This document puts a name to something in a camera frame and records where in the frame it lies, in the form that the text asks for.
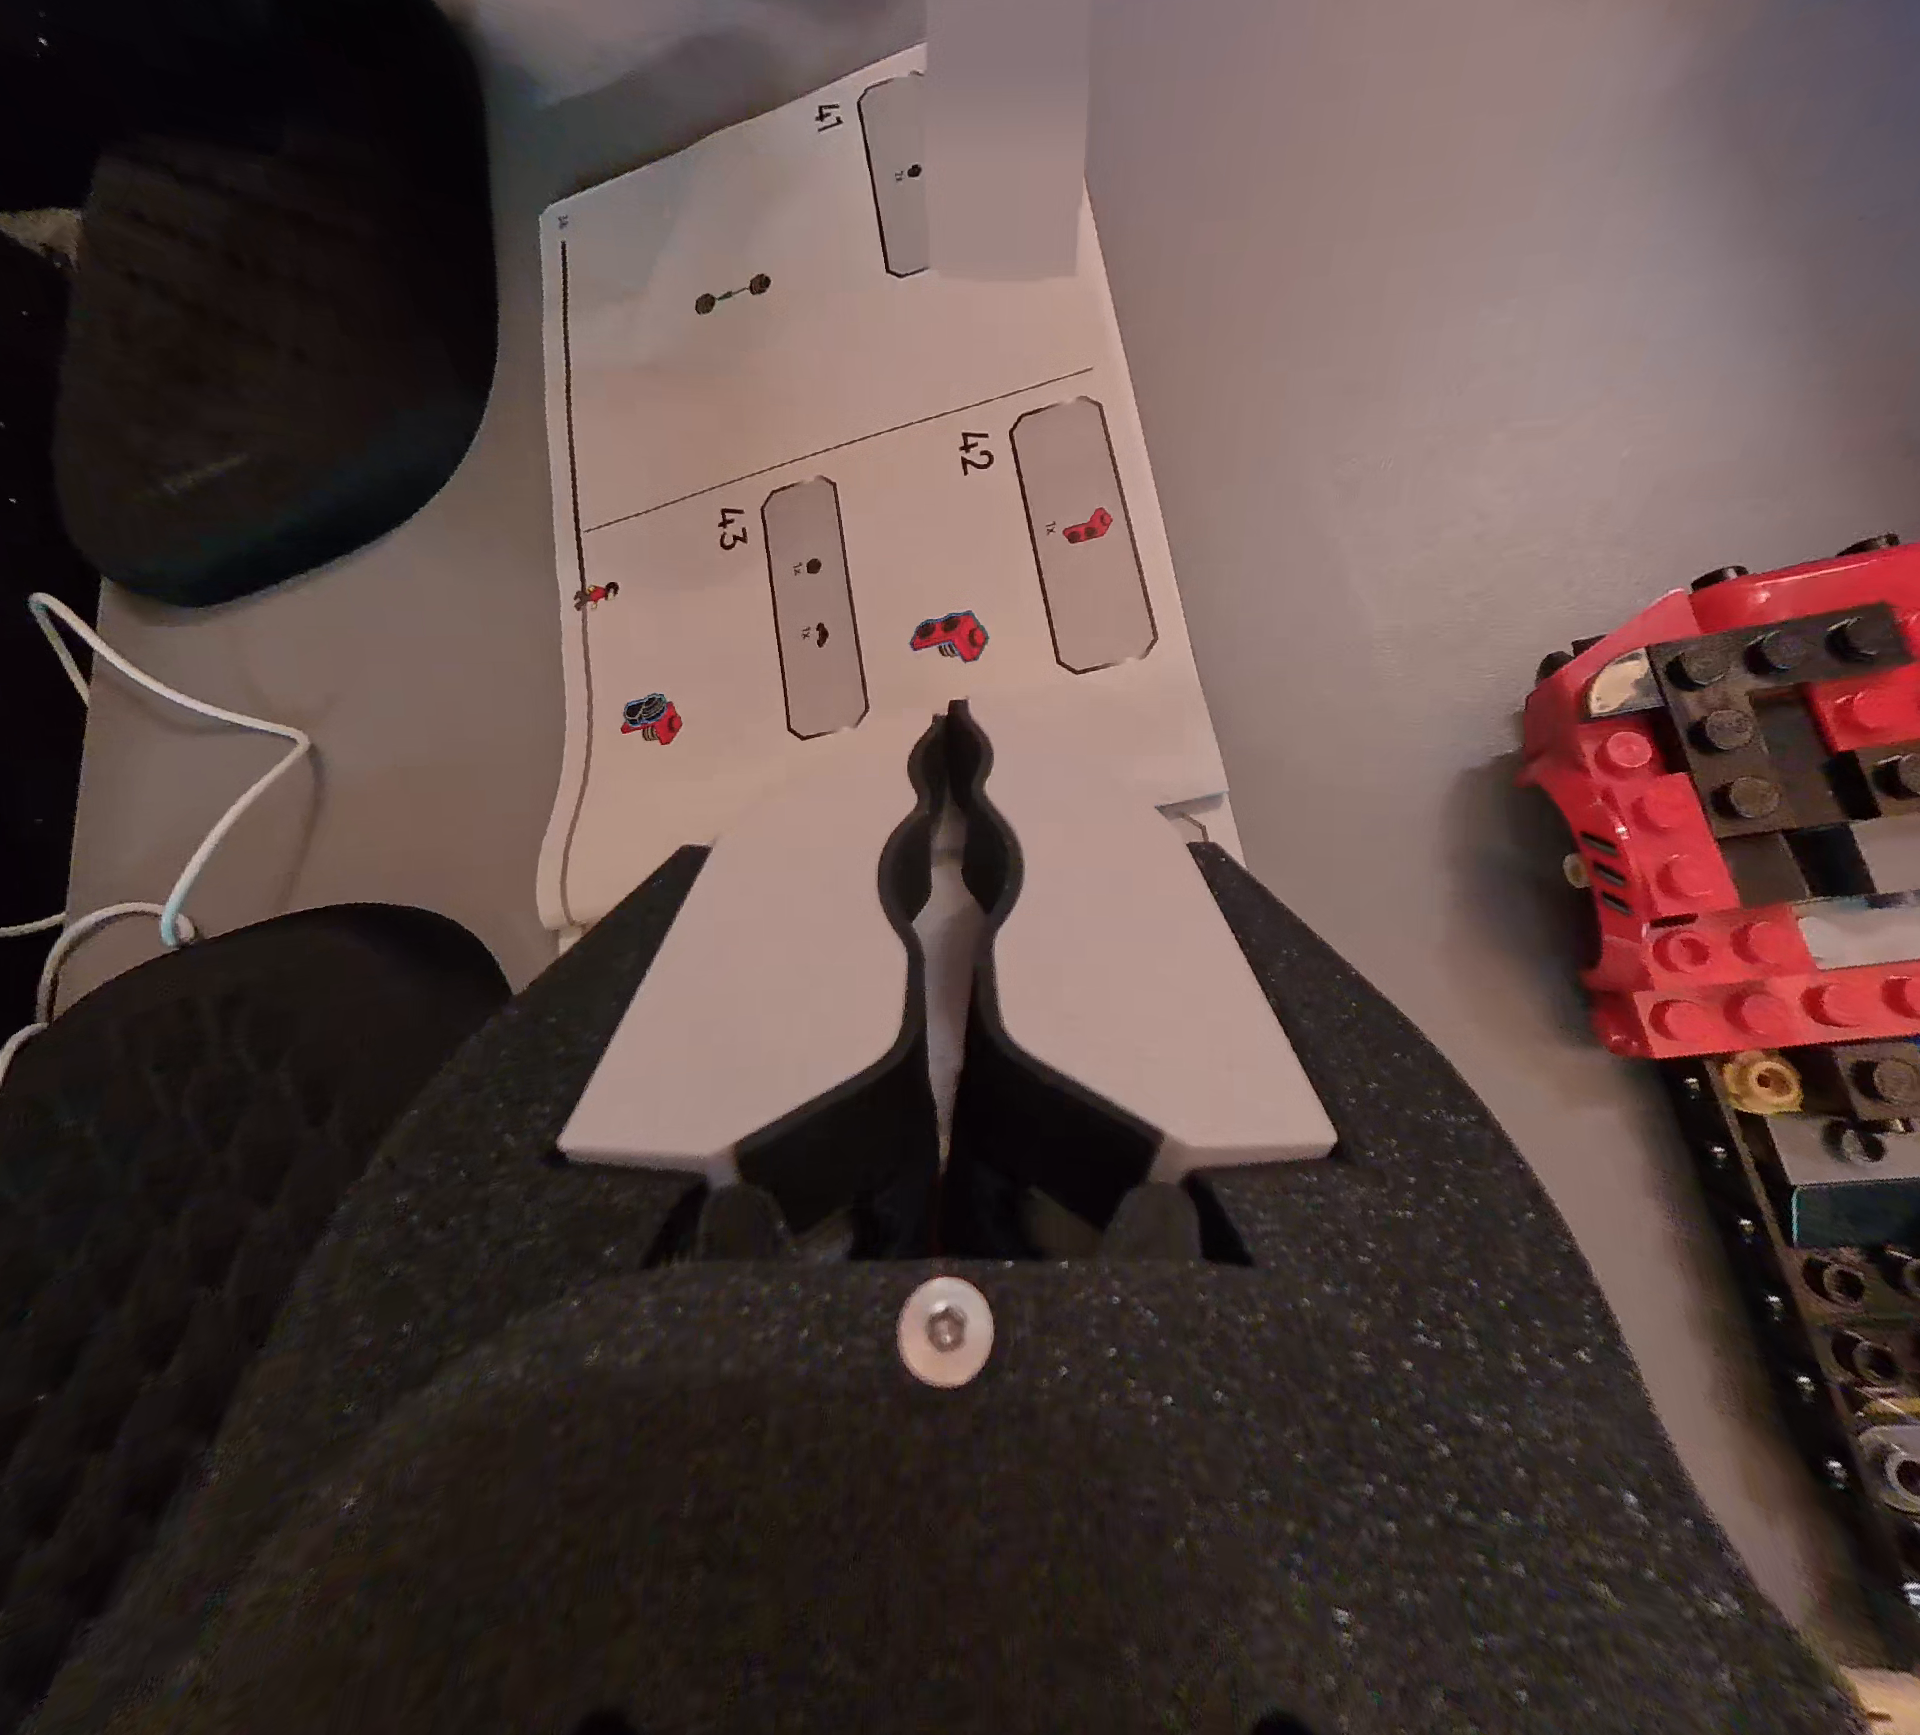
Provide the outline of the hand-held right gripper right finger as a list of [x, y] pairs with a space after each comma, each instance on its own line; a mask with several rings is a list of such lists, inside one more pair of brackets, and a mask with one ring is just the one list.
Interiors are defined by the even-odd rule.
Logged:
[[1337, 1127], [1203, 875], [1216, 846], [1121, 748], [1034, 701], [955, 705], [985, 1036], [1116, 1116], [1142, 1179], [1328, 1157]]

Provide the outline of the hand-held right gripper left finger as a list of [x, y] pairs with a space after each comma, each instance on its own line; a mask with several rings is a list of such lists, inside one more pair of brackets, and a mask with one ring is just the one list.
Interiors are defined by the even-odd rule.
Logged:
[[716, 837], [576, 1111], [572, 1165], [741, 1172], [894, 1047], [925, 1061], [933, 713], [865, 723]]

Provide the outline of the red and black lego car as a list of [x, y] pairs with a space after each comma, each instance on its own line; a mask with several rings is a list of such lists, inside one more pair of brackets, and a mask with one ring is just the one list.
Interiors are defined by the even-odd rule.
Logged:
[[1918, 1666], [1918, 544], [1721, 567], [1550, 652], [1520, 789], [1589, 901], [1794, 1448]]

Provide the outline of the lego instruction booklet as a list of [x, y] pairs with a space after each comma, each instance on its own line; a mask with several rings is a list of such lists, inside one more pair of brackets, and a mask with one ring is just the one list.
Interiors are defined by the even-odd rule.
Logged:
[[946, 275], [921, 92], [907, 48], [542, 215], [553, 931], [958, 699], [1225, 790], [1092, 200], [1069, 275]]

